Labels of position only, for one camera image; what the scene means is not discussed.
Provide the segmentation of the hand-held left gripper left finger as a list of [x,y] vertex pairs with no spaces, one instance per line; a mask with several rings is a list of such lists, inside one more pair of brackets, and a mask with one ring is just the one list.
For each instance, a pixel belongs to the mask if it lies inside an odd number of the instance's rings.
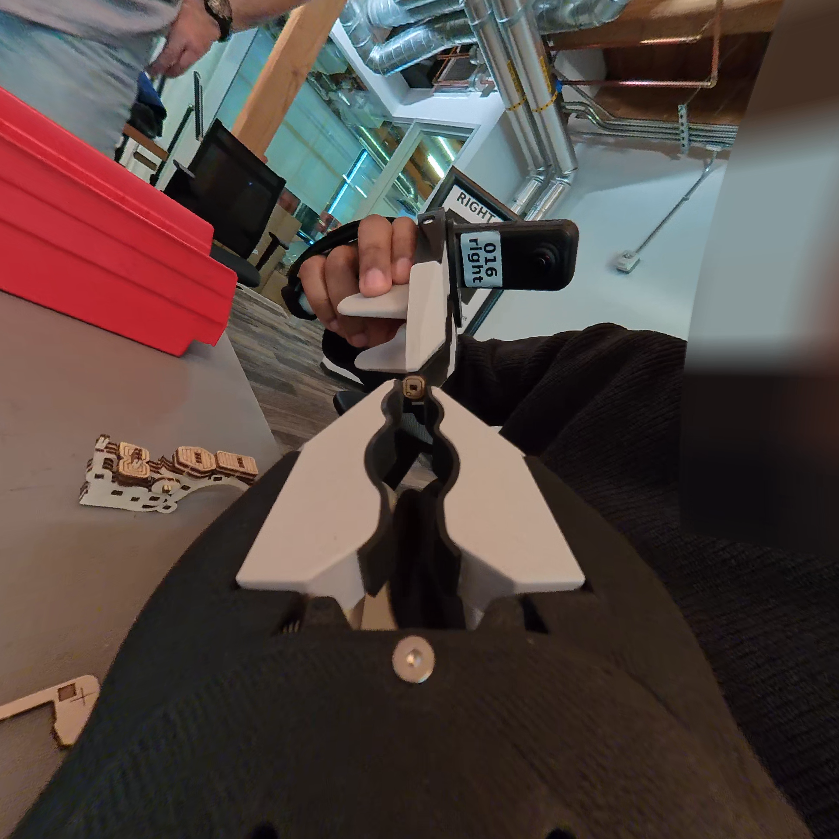
[[365,462],[392,393],[401,409],[402,384],[387,380],[302,446],[236,573],[242,589],[331,597],[352,628],[397,627],[388,583],[368,594],[361,565],[362,548],[395,509],[404,479],[395,455],[374,461],[372,477]]

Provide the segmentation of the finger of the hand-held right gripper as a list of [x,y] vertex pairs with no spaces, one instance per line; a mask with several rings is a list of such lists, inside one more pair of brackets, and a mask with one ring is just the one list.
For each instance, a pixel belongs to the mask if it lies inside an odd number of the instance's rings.
[[406,372],[443,385],[456,364],[456,327],[445,262],[412,268],[408,285]]

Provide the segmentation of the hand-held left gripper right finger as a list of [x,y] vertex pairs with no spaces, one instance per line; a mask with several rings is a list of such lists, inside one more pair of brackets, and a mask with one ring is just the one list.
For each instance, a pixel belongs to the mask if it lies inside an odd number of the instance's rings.
[[499,598],[582,587],[585,576],[523,453],[440,388],[439,432],[456,453],[442,497],[445,528],[461,555],[458,596],[469,629]]

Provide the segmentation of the wooden puzzle model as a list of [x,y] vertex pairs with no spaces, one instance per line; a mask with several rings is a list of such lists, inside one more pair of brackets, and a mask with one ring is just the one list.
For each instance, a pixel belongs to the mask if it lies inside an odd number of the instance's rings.
[[179,446],[172,455],[153,459],[142,446],[99,435],[87,463],[79,503],[168,514],[191,493],[224,486],[246,490],[258,475],[252,456]]

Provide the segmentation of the person's right forearm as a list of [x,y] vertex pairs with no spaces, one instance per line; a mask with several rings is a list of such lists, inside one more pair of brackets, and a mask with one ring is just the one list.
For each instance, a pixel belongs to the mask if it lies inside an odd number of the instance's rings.
[[462,337],[445,392],[636,541],[678,532],[686,342],[600,324],[518,341]]

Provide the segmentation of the grey desk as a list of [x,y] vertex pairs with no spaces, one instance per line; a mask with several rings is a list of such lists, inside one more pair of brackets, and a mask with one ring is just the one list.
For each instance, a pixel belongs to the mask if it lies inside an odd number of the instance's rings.
[[82,675],[103,680],[155,587],[236,498],[193,493],[171,514],[81,506],[96,439],[171,455],[278,446],[232,345],[172,357],[3,294],[1,701]]

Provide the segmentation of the person's right hand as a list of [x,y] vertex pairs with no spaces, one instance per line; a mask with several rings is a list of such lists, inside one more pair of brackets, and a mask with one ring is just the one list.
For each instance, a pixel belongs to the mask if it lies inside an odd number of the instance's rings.
[[416,244],[417,226],[410,218],[389,222],[369,215],[360,222],[356,243],[306,260],[298,276],[317,320],[358,349],[392,340],[404,320],[350,317],[339,313],[338,305],[349,296],[377,297],[394,284],[407,284]]

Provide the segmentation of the silver insulated pipe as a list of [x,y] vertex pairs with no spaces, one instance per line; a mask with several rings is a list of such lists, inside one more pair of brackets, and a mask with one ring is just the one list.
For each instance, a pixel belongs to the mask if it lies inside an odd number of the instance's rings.
[[526,219],[547,219],[570,190],[578,170],[574,145],[561,117],[547,54],[534,12],[524,1],[495,1],[494,15],[502,32],[531,112],[531,122],[548,167],[547,182]]
[[536,220],[541,216],[541,199],[551,183],[551,168],[544,159],[524,89],[490,2],[464,1],[463,8],[519,141],[528,171],[525,182],[513,198],[511,209],[525,220]]

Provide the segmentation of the metal ceiling conduits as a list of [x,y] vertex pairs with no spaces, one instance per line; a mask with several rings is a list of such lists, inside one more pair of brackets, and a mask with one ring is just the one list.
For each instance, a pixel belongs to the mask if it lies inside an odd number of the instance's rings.
[[684,152],[699,146],[729,149],[738,134],[736,124],[688,120],[684,106],[679,107],[676,121],[619,118],[589,101],[566,102],[561,106],[561,112],[574,124],[586,121],[608,137],[674,142]]

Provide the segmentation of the black office chair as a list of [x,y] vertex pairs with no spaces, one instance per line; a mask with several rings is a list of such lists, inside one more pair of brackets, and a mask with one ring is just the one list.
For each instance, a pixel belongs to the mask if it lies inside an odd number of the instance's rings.
[[265,232],[285,187],[248,147],[215,119],[189,167],[178,162],[163,194],[208,222],[211,257],[230,268],[237,282],[257,288],[261,279],[248,258]]

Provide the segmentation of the person's black sweater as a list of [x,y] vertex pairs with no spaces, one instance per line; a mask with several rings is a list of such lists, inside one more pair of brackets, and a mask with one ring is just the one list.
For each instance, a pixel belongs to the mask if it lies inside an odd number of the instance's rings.
[[666,590],[813,837],[837,837],[837,561],[687,534],[658,457],[640,480],[582,446],[554,444],[540,459],[630,550],[617,570],[652,572]]

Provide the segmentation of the copper pipe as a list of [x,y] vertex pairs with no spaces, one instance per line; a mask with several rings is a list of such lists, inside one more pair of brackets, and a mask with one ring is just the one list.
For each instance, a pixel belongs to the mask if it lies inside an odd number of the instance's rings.
[[632,79],[572,79],[568,87],[598,87],[625,90],[708,90],[718,83],[722,38],[722,19],[725,3],[713,2],[711,15],[697,32],[689,35],[645,35],[644,24],[630,22],[629,35],[615,35],[614,27],[621,16],[638,2],[569,2],[559,12],[539,15],[542,34],[557,52],[583,49],[641,49],[696,45],[704,39],[711,41],[710,66],[707,74],[698,79],[632,78]]

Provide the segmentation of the wooden puzzle sheet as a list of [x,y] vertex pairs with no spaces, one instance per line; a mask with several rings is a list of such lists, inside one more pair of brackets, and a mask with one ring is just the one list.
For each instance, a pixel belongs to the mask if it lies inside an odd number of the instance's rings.
[[49,706],[52,731],[58,745],[71,748],[90,718],[100,694],[100,682],[93,675],[79,676],[58,685],[11,700],[1,706],[1,721]]

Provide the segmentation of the red plastic bin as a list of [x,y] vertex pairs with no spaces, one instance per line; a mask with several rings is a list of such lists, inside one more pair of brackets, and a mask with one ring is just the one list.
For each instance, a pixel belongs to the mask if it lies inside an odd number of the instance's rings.
[[236,274],[197,215],[6,90],[1,288],[147,347],[215,346]]

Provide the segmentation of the metal wall conduit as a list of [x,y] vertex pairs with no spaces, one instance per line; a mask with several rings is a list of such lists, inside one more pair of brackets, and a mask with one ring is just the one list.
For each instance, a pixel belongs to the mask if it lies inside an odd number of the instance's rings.
[[687,202],[692,198],[694,194],[698,191],[698,189],[704,184],[705,180],[711,173],[711,170],[718,159],[718,156],[724,150],[720,144],[709,144],[706,146],[707,151],[710,153],[710,157],[708,161],[705,163],[704,168],[698,178],[694,181],[691,187],[677,200],[676,204],[674,204],[666,215],[661,219],[660,222],[655,226],[655,228],[645,237],[645,239],[637,246],[634,250],[634,254],[638,257],[647,246],[649,246],[656,236],[662,232],[664,227],[667,225],[671,219],[677,214],[677,212],[685,205]]

